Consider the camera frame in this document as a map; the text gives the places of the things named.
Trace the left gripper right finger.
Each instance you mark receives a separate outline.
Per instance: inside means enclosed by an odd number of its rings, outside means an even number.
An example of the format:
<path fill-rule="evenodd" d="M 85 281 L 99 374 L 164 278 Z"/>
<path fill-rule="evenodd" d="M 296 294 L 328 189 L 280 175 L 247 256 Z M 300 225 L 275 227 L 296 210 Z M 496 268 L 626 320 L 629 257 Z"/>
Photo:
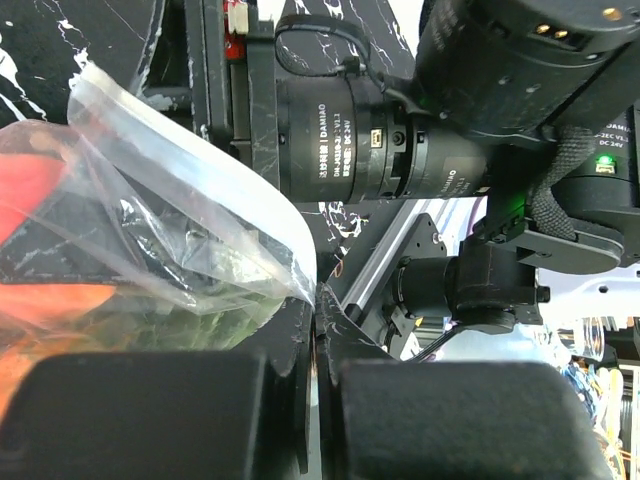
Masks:
<path fill-rule="evenodd" d="M 322 473 L 327 479 L 607 479 L 570 384 L 523 362 L 400 362 L 316 296 Z"/>

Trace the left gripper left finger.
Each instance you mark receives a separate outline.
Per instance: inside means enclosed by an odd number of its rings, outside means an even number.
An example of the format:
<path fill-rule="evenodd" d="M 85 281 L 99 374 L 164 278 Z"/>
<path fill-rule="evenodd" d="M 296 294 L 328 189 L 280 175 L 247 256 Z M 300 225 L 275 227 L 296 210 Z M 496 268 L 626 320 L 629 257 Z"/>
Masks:
<path fill-rule="evenodd" d="M 312 307 L 229 351 L 36 364 L 1 423 L 5 479 L 297 479 L 308 469 Z"/>

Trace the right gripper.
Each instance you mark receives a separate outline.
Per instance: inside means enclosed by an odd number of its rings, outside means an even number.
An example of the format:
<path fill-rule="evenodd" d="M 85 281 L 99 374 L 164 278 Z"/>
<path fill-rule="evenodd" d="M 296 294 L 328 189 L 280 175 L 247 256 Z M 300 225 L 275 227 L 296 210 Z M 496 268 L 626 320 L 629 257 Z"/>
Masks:
<path fill-rule="evenodd" d="M 254 1 L 158 1 L 144 101 L 277 185 L 273 39 Z"/>

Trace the polka dot zip bag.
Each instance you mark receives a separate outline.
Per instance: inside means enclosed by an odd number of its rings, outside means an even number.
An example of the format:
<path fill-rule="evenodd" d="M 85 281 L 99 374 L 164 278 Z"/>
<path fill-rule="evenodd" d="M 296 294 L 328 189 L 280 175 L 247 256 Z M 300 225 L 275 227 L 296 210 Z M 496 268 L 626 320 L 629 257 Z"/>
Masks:
<path fill-rule="evenodd" d="M 2 154 L 66 164 L 1 243 L 1 285 L 91 284 L 114 296 L 72 322 L 1 328 L 1 399 L 70 353 L 227 350 L 289 299 L 312 304 L 310 230 L 271 184 L 122 89 L 95 65 L 63 125 L 22 119 Z"/>

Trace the red fake pepper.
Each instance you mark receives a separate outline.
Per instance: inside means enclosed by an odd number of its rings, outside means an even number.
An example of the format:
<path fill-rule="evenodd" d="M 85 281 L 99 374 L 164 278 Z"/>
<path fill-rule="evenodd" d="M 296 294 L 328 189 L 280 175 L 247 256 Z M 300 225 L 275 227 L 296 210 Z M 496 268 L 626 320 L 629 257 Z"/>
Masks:
<path fill-rule="evenodd" d="M 1 243 L 56 189 L 65 168 L 48 155 L 1 155 Z"/>

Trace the fake carrot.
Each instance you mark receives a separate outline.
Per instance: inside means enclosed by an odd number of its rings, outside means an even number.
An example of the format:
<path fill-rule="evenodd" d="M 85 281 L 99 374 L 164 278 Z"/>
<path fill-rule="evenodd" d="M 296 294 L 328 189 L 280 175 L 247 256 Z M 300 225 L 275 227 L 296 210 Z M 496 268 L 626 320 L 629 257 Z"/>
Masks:
<path fill-rule="evenodd" d="M 97 309 L 116 293 L 111 285 L 1 285 L 1 328 L 50 328 Z"/>

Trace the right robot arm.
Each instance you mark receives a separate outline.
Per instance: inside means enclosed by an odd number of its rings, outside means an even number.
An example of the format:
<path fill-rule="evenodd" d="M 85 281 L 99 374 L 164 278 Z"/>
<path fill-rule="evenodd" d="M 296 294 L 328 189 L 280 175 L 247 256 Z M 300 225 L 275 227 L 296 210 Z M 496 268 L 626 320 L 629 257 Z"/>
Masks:
<path fill-rule="evenodd" d="M 363 21 L 166 1 L 141 96 L 295 203 L 484 197 L 477 241 L 598 274 L 639 261 L 639 5 L 429 1 L 413 75 Z"/>

